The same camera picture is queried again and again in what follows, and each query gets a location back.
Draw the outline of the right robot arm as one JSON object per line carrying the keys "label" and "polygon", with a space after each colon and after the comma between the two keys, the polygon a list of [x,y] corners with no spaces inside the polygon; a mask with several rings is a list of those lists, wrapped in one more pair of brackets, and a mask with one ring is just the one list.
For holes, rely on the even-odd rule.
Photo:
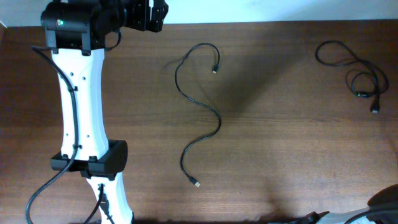
{"label": "right robot arm", "polygon": [[269,222],[271,224],[397,224],[397,184],[373,195],[367,205],[350,212],[311,212],[303,217]]}

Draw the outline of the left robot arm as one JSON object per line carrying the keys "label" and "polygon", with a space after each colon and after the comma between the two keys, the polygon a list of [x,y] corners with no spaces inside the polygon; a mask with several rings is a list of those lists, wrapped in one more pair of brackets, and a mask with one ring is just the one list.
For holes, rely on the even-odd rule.
{"label": "left robot arm", "polygon": [[79,172],[88,181],[103,223],[134,221],[123,184],[127,143],[108,139],[103,122],[105,37],[122,27],[160,32],[168,10],[164,0],[52,1],[40,18],[62,99],[62,147],[50,164],[59,174]]}

